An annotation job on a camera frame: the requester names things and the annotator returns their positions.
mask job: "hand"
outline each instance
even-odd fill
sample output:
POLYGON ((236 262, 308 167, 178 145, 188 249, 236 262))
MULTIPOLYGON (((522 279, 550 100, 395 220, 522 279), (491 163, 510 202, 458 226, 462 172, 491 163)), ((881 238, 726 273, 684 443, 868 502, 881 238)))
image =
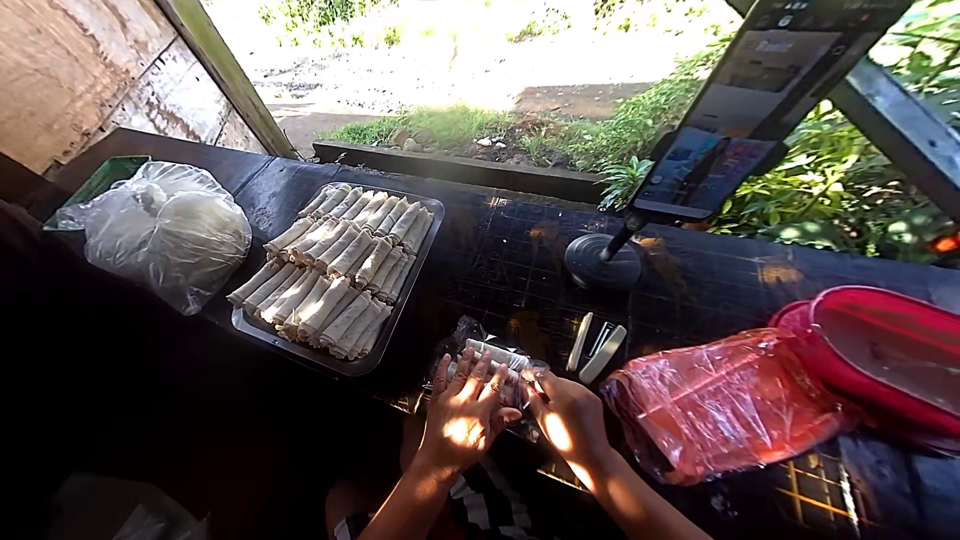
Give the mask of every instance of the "hand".
POLYGON ((473 356, 473 348, 467 347, 458 357, 453 380, 447 382, 450 355, 444 355, 434 376, 426 429, 414 464, 429 468, 438 479, 456 479, 480 459, 507 424, 521 416, 519 410, 499 402, 509 368, 501 365, 487 382, 491 353, 484 353, 471 371, 473 356))
POLYGON ((600 398, 582 384, 549 371, 527 371, 523 377, 538 383, 549 398, 549 403, 544 403, 532 386, 524 386, 540 430, 574 472, 602 467, 613 448, 607 441, 600 398))

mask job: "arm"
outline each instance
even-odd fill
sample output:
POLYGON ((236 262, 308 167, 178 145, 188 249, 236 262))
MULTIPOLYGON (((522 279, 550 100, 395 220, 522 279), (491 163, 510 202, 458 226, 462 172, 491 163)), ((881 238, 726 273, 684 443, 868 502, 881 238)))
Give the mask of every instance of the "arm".
POLYGON ((600 398, 550 372, 536 378, 549 402, 529 386, 527 397, 543 434, 628 538, 709 538, 610 446, 600 398))
POLYGON ((420 448, 360 540, 426 538, 453 483, 507 424, 519 420, 520 411, 498 401, 507 367, 498 368, 487 382, 491 354, 484 353, 470 371, 472 359, 473 349, 468 347, 450 382, 446 380, 450 355, 440 361, 420 448))

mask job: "phone stand base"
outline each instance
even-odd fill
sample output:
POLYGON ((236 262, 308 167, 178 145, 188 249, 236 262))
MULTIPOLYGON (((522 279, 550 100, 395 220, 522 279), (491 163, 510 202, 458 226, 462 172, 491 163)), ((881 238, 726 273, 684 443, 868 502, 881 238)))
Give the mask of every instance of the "phone stand base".
POLYGON ((592 289, 629 289, 640 278, 642 265, 635 249, 621 249, 609 262, 600 253, 613 240, 609 234, 585 234, 566 247, 564 262, 578 286, 592 289))

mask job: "concrete ledge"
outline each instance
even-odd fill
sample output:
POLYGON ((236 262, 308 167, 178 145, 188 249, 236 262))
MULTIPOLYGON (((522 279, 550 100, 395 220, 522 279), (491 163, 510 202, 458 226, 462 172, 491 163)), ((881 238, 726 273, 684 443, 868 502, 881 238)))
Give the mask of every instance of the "concrete ledge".
POLYGON ((366 166, 385 172, 436 178, 460 184, 522 191, 577 203, 599 204, 604 190, 602 184, 596 183, 600 180, 599 177, 565 169, 417 154, 339 140, 314 141, 313 150, 314 157, 320 159, 321 163, 339 160, 346 165, 366 166))

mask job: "white plastic bag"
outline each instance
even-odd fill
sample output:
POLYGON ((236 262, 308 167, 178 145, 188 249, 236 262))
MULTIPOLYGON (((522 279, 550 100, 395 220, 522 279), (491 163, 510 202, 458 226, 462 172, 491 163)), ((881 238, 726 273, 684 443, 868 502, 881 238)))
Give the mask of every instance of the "white plastic bag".
POLYGON ((89 203, 57 210, 85 230, 86 259, 149 285, 184 315, 200 311, 250 248, 247 216, 207 171, 148 161, 89 203))

